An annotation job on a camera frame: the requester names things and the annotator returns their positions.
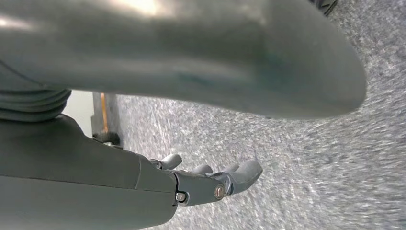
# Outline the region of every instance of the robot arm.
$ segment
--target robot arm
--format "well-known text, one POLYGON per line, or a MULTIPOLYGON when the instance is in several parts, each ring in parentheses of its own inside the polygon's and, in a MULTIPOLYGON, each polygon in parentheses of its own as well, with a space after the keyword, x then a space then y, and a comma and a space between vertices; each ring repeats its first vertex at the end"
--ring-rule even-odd
POLYGON ((287 118, 351 112, 366 91, 351 45, 304 0, 0 0, 0 44, 2 230, 146 228, 262 173, 98 143, 60 115, 70 89, 287 118))

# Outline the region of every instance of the silver screw head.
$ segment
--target silver screw head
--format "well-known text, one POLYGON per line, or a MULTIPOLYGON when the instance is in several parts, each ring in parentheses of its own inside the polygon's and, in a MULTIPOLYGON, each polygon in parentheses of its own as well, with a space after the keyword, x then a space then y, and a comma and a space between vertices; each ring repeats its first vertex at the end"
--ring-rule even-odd
POLYGON ((218 200, 223 199, 225 194, 226 194, 226 188, 224 187, 224 185, 222 185, 222 184, 217 185, 217 187, 214 191, 214 195, 215 195, 216 199, 218 199, 218 200))
POLYGON ((175 199, 179 202, 183 202, 186 200, 186 194, 184 193, 176 193, 175 199))

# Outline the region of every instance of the bolt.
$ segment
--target bolt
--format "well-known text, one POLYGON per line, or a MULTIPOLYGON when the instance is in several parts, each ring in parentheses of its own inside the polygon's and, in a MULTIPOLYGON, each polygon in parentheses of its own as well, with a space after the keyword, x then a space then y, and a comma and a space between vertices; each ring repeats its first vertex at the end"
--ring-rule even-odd
POLYGON ((175 199, 179 202, 183 202, 186 200, 186 194, 184 193, 176 193, 175 199))
POLYGON ((224 188, 224 185, 222 185, 222 184, 217 185, 217 187, 214 191, 214 195, 215 195, 216 199, 218 199, 218 200, 223 199, 225 194, 226 194, 226 188, 224 188))

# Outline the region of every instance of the gray plastic casing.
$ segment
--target gray plastic casing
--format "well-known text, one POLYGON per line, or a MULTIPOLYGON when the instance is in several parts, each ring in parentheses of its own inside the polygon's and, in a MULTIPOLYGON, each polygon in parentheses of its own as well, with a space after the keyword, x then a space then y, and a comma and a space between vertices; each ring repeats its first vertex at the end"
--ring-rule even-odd
POLYGON ((21 89, 194 101, 282 118, 356 110, 355 50, 307 0, 0 0, 0 75, 21 89))
POLYGON ((174 215, 176 178, 83 135, 64 115, 0 121, 1 230, 125 230, 174 215))

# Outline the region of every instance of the white wall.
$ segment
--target white wall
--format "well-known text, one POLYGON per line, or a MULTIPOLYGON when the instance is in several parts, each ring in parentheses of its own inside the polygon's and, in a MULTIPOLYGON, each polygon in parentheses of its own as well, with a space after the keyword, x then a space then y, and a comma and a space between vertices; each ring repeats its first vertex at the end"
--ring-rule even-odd
POLYGON ((94 114, 93 93, 73 90, 63 114, 75 119, 84 134, 91 137, 90 117, 94 114))

